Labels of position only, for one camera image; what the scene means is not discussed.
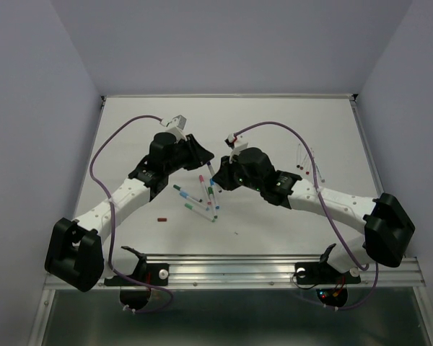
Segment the purple cap marker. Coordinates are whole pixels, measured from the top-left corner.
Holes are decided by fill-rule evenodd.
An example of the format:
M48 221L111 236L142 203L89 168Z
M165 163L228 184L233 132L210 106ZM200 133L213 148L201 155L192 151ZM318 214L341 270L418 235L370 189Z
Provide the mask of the purple cap marker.
M222 188L221 188L221 187L220 187L220 186L219 186L219 185L214 181L214 175L216 174L216 172L214 171L214 168L213 168L211 162L208 161L208 162L206 163L206 165L207 165L208 170L209 170L209 173L210 173L210 175L211 175L211 178L210 178L210 183L211 183L211 185L214 186L214 189L215 189L218 193L222 193Z

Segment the dark red cap marker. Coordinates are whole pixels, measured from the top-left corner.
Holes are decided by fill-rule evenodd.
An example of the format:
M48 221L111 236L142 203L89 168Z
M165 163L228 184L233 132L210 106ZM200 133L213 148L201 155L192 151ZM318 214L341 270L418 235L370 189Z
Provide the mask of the dark red cap marker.
M305 154L305 156L304 156L304 158L303 158L303 160L302 160L302 166L300 167L301 170L304 170L304 171L305 171L305 164L306 164L306 162L307 162L307 155L308 155L308 154L312 156L310 148L309 148L309 151Z

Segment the grey cap marker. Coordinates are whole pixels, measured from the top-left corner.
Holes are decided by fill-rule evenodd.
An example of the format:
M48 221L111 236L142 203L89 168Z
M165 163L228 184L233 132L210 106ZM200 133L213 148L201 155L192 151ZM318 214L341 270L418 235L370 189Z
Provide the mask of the grey cap marker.
M312 157L313 157L314 160L315 160L315 169L316 169L316 172L317 172L318 179L320 180L320 182L324 183L324 182L325 182L325 179L324 179L324 177L323 177L323 175L322 175L322 172L321 172L321 170L320 170L320 167L319 167L319 165L318 165L318 161L317 161L317 159L315 158L315 151L314 151L314 148L313 148L313 147L310 147L310 150L311 150Z

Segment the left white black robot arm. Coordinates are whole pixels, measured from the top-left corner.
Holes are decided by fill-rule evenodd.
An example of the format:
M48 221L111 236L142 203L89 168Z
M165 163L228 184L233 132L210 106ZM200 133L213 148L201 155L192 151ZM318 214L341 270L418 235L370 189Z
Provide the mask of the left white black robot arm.
M104 252L106 240L115 240L115 230L132 213L153 201L180 169L198 169L214 158L193 135L182 139L167 132L157 133L149 153L128 174L115 192L74 220L56 222L45 258L45 270L87 292L98 280L116 276L113 252Z

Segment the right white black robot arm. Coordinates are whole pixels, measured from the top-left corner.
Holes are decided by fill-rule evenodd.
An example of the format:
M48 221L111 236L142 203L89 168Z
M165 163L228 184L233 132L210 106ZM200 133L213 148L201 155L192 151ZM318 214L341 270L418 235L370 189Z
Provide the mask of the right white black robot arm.
M371 262L399 267L415 232L395 196L383 193L378 198L367 198L316 187L298 174L275 169L258 148L222 157L212 179L223 190L247 187L272 205L324 216L332 226L342 223L359 232L350 241L339 236L339 242L321 255L318 273L326 281Z

